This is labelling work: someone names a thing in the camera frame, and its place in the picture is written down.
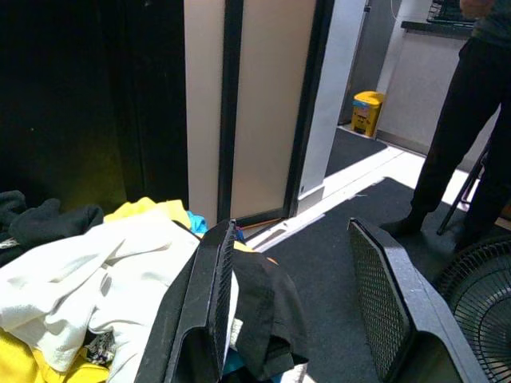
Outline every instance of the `dark shirt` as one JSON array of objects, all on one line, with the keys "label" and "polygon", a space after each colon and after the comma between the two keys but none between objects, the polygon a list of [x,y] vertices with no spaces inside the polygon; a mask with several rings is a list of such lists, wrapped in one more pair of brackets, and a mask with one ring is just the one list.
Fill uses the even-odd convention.
[{"label": "dark shirt", "polygon": [[472,36],[511,48],[511,0],[496,0],[489,15],[477,20]]}]

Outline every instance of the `yellow trash bin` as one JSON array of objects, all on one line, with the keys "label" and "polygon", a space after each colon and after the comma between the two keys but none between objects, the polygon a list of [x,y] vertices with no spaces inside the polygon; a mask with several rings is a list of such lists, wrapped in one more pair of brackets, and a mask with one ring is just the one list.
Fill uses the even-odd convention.
[{"label": "yellow trash bin", "polygon": [[355,95],[353,117],[351,118],[351,126],[355,132],[368,137],[374,135],[374,128],[384,99],[385,95],[373,91],[361,92]]}]

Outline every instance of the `person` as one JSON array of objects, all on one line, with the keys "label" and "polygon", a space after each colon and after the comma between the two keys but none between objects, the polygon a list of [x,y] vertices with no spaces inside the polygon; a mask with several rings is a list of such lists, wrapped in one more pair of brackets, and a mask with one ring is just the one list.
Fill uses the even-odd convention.
[{"label": "person", "polygon": [[485,171],[454,251],[477,242],[511,197],[511,0],[461,0],[467,18],[479,18],[459,53],[437,130],[411,201],[410,214],[383,224],[395,238],[419,232],[488,119],[501,111],[489,140]]}]

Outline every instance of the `chair leg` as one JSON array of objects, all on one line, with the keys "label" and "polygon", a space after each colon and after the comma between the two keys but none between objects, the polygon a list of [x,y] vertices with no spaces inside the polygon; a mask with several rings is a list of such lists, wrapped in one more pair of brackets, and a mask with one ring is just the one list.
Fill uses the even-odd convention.
[{"label": "chair leg", "polygon": [[456,196],[456,199],[454,200],[453,204],[451,205],[449,211],[446,214],[446,217],[440,224],[440,227],[437,230],[438,235],[444,234],[446,231],[447,223],[449,223],[451,217],[453,216],[454,212],[456,211],[456,207],[458,207],[458,204],[461,201],[466,201],[466,198],[468,198],[470,191],[472,190],[473,186],[476,183],[477,177],[479,176],[479,173],[481,173],[482,170],[482,159],[486,152],[488,151],[488,145],[485,146],[485,149],[477,159],[476,164],[473,166],[472,170],[469,173],[469,176],[467,177],[465,183],[461,187],[460,192]]},{"label": "chair leg", "polygon": [[467,189],[465,190],[465,192],[463,193],[463,196],[461,198],[461,202],[462,203],[470,203],[470,201],[469,201],[470,192],[472,191],[473,186],[476,184],[478,176],[479,175],[477,175],[476,177],[472,178],[472,180],[470,182],[470,185],[467,186]]}]

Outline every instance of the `man's leg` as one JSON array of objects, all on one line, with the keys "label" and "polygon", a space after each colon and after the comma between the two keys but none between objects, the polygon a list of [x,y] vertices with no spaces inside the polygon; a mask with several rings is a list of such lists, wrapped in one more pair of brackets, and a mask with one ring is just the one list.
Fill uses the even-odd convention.
[{"label": "man's leg", "polygon": [[500,215],[511,197],[511,97],[501,106],[489,144],[485,172],[465,217],[455,251],[476,243]]},{"label": "man's leg", "polygon": [[392,235],[419,231],[426,214],[440,204],[454,170],[501,101],[499,69],[493,45],[470,39],[461,50],[411,201],[411,213],[401,221],[382,225]]}]

